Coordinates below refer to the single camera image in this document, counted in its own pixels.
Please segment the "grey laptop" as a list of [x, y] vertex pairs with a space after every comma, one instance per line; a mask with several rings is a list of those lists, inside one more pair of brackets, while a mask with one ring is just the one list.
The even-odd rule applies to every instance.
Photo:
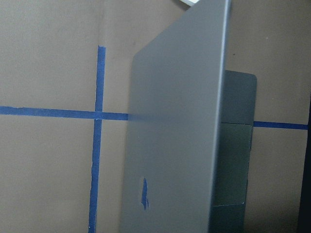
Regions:
[[122, 233], [244, 231], [257, 78], [225, 69], [230, 8], [197, 2], [133, 58]]

